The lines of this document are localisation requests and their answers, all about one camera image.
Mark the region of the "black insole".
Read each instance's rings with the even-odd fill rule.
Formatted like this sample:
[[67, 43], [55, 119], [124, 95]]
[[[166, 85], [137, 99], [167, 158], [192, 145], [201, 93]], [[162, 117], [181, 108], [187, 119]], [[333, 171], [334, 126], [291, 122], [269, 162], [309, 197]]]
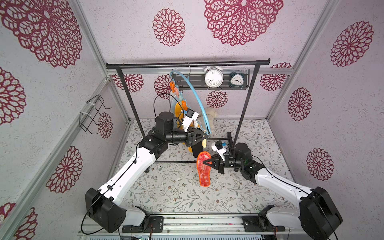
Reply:
[[194, 158], [198, 158], [199, 154], [204, 151], [204, 147], [202, 142], [199, 142], [193, 146], [191, 146], [192, 153]]

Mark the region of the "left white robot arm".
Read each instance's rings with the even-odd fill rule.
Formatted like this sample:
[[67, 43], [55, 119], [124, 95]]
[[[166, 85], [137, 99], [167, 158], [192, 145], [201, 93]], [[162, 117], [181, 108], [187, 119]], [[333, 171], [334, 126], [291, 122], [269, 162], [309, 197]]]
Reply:
[[193, 110], [187, 110], [182, 120], [172, 112], [161, 112], [156, 116], [155, 126], [137, 144], [130, 160], [100, 188], [90, 188], [86, 192], [86, 216], [108, 233], [115, 232], [123, 224], [141, 225], [146, 218], [145, 211], [120, 206], [125, 192], [169, 145], [184, 143], [192, 147], [208, 138], [208, 134], [198, 128], [198, 116], [199, 113]]

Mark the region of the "red gel insole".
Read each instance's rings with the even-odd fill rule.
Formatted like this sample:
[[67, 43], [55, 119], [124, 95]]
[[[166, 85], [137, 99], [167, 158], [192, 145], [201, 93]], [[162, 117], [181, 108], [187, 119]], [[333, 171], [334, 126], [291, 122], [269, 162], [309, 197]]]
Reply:
[[199, 182], [202, 187], [210, 186], [211, 167], [204, 164], [204, 161], [209, 159], [211, 159], [211, 155], [208, 152], [201, 152], [197, 157], [197, 170], [199, 174]]

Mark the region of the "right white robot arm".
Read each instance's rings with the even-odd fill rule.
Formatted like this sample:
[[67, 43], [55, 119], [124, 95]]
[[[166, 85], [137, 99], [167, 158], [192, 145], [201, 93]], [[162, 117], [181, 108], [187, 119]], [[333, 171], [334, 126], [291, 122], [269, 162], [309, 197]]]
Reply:
[[287, 227], [303, 230], [313, 240], [327, 240], [343, 223], [329, 193], [321, 188], [309, 188], [294, 183], [269, 170], [262, 160], [252, 154], [246, 144], [233, 148], [220, 141], [212, 144], [215, 155], [204, 157], [202, 164], [224, 173], [225, 168], [240, 172], [244, 179], [265, 187], [293, 204], [296, 209], [283, 210], [272, 205], [258, 214], [259, 226]]

